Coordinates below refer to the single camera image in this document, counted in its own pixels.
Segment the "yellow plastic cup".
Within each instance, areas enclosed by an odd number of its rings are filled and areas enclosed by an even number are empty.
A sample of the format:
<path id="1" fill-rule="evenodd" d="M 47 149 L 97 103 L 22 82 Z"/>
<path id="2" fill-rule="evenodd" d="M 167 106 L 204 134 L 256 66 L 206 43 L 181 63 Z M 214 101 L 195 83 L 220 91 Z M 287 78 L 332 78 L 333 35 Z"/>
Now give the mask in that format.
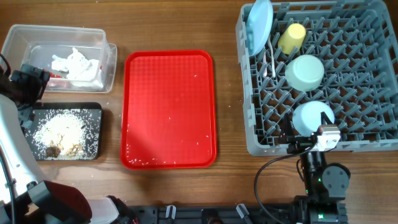
<path id="1" fill-rule="evenodd" d="M 278 47 L 281 48 L 281 51 L 284 54 L 295 54 L 301 48 L 306 33 L 306 29 L 303 25 L 293 23 L 288 26 L 286 31 L 280 37 L 278 41 Z"/>

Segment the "white plastic spoon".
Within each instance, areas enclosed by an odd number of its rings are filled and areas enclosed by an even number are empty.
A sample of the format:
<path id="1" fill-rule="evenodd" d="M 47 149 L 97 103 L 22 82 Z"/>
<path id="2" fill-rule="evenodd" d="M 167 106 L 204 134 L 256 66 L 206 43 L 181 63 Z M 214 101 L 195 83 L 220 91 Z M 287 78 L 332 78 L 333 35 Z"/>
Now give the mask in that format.
<path id="1" fill-rule="evenodd" d="M 271 43 L 271 38 L 269 37 L 267 40 L 267 44 L 269 47 L 269 51 L 270 51 L 270 56 L 271 56 L 271 69 L 272 69 L 272 78 L 276 77 L 276 72 L 275 72 L 275 59 L 274 59 L 274 51 L 273 51 L 273 46 Z"/>

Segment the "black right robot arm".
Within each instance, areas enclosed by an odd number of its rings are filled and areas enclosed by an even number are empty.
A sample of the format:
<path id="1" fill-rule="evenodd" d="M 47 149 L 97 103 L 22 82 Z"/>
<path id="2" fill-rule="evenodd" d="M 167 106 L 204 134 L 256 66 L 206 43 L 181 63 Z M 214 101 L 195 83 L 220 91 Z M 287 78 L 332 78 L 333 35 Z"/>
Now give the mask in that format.
<path id="1" fill-rule="evenodd" d="M 326 113 L 320 113 L 321 125 L 309 137 L 297 137 L 289 115 L 283 118 L 284 127 L 280 143 L 287 143 L 287 154 L 300 157 L 306 196 L 296 196 L 289 207 L 289 223 L 348 223 L 346 198 L 351 172 L 339 163 L 328 164 L 327 152 L 333 150 L 340 140 L 340 130 Z"/>

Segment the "light blue bowl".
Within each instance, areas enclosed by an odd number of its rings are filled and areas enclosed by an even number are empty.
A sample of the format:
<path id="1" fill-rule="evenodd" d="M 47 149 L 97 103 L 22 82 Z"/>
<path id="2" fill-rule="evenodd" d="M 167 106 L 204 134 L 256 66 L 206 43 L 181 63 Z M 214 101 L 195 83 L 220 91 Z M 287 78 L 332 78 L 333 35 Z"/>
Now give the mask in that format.
<path id="1" fill-rule="evenodd" d="M 294 128 L 301 136 L 309 137 L 321 125 L 322 112 L 326 113 L 332 123 L 335 122 L 332 109 L 324 102 L 310 101 L 299 105 L 293 112 Z"/>

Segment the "white napkin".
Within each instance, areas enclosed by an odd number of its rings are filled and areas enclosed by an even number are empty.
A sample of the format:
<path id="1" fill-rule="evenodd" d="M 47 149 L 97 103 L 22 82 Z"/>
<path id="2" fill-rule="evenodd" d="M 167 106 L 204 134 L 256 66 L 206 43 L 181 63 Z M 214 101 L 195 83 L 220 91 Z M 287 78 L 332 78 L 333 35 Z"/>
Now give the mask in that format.
<path id="1" fill-rule="evenodd" d="M 87 59 L 76 48 L 67 58 L 52 55 L 51 69 L 66 74 L 73 86 L 101 89 L 104 87 L 99 60 Z"/>

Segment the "green small plate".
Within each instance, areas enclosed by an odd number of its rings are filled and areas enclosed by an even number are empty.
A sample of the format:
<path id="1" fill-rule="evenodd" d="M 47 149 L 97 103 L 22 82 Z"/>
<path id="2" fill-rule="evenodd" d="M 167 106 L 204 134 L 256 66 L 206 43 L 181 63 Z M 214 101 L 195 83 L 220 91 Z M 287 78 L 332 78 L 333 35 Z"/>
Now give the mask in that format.
<path id="1" fill-rule="evenodd" d="M 287 65 L 285 78 L 298 91 L 312 91 L 320 86 L 324 72 L 324 65 L 319 58 L 301 55 Z"/>

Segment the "red snack wrapper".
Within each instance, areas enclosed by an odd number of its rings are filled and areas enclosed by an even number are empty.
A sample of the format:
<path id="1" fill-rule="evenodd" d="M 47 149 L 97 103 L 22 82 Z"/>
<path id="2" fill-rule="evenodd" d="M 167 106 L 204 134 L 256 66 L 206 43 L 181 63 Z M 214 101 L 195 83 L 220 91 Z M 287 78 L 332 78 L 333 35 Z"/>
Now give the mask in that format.
<path id="1" fill-rule="evenodd" d="M 50 77 L 51 78 L 63 78 L 63 76 L 61 76 L 60 74 L 57 74 L 57 73 L 51 73 Z"/>

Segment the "white plastic fork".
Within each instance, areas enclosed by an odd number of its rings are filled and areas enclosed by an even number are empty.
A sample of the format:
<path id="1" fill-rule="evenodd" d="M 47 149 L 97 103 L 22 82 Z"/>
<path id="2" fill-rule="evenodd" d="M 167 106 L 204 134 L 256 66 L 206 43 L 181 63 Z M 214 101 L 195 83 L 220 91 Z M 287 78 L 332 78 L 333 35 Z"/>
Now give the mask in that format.
<path id="1" fill-rule="evenodd" d="M 266 50 L 264 51 L 264 55 L 263 55 L 263 58 L 262 58 L 262 63 L 263 63 L 262 67 L 264 68 L 262 76 L 266 77 L 267 76 L 267 65 L 268 65 L 267 64 L 267 51 Z"/>

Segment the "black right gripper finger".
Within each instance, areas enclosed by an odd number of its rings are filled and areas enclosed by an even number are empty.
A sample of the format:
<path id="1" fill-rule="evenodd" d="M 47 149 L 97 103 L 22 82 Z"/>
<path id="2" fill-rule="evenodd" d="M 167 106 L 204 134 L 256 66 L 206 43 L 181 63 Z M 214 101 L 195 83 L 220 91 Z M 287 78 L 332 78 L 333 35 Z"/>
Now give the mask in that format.
<path id="1" fill-rule="evenodd" d="M 283 117 L 283 126 L 278 138 L 279 144 L 291 144 L 295 141 L 295 134 L 290 122 L 289 114 L 285 113 Z"/>
<path id="2" fill-rule="evenodd" d="M 327 114 L 323 111 L 321 112 L 321 125 L 331 125 L 333 122 L 329 119 Z"/>

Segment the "light blue dinner plate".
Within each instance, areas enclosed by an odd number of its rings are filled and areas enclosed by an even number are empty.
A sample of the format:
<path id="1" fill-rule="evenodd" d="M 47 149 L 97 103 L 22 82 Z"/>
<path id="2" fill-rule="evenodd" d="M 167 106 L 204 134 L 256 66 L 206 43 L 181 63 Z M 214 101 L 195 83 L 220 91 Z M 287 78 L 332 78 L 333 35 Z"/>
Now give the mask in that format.
<path id="1" fill-rule="evenodd" d="M 249 56 L 257 55 L 265 46 L 272 28 L 273 7 L 270 0 L 256 0 L 246 23 Z"/>

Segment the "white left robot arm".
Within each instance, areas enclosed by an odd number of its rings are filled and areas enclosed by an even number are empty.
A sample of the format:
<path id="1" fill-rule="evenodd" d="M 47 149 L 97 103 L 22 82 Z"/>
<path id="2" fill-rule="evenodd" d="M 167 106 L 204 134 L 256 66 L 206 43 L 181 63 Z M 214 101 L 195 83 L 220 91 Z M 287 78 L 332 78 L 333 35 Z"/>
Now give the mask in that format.
<path id="1" fill-rule="evenodd" d="M 1 223 L 118 223 L 117 199 L 88 200 L 49 181 L 22 132 L 50 72 L 23 64 L 1 70 Z"/>

